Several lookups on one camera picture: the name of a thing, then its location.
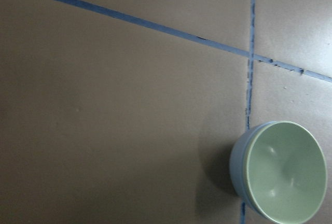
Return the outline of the blue bowl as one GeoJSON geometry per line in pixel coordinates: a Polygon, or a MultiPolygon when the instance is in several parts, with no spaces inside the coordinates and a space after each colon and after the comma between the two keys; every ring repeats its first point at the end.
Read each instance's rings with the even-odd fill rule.
{"type": "Polygon", "coordinates": [[[250,199],[250,195],[246,190],[244,176],[246,161],[245,157],[247,154],[248,146],[252,142],[254,136],[262,131],[265,127],[273,125],[274,123],[276,123],[276,121],[266,122],[245,131],[232,147],[229,159],[230,178],[237,195],[247,206],[249,206],[252,210],[260,215],[261,213],[254,206],[253,200],[250,199]]]}

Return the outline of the green bowl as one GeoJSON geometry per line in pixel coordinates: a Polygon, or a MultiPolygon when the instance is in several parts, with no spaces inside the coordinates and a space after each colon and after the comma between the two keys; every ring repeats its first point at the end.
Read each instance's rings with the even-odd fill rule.
{"type": "Polygon", "coordinates": [[[253,208],[275,223],[305,223],[319,210],[327,189],[320,145],[304,127],[274,121],[254,134],[244,161],[253,208]]]}

